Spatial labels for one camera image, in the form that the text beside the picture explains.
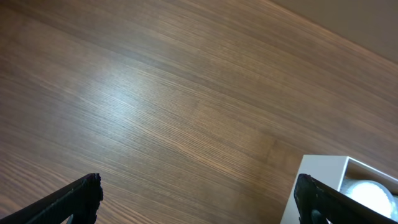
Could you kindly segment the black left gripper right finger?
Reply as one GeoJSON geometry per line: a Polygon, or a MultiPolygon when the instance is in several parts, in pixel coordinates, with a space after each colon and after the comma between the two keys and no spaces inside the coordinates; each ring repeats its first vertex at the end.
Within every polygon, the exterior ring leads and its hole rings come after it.
{"type": "Polygon", "coordinates": [[[300,224],[394,224],[395,221],[339,193],[308,174],[299,174],[294,199],[300,224]]]}

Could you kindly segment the white cotton swab container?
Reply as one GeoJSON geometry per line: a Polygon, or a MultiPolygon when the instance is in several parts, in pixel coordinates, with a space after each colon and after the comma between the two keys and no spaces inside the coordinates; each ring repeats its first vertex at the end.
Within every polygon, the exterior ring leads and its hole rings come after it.
{"type": "Polygon", "coordinates": [[[379,182],[345,179],[340,192],[361,205],[397,221],[397,196],[379,182]]]}

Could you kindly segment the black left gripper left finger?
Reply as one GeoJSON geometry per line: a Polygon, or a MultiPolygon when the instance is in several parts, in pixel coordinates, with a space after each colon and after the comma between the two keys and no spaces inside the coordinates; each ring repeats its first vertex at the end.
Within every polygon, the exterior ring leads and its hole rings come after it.
{"type": "Polygon", "coordinates": [[[1,224],[94,224],[103,200],[99,173],[90,173],[1,219],[1,224]]]}

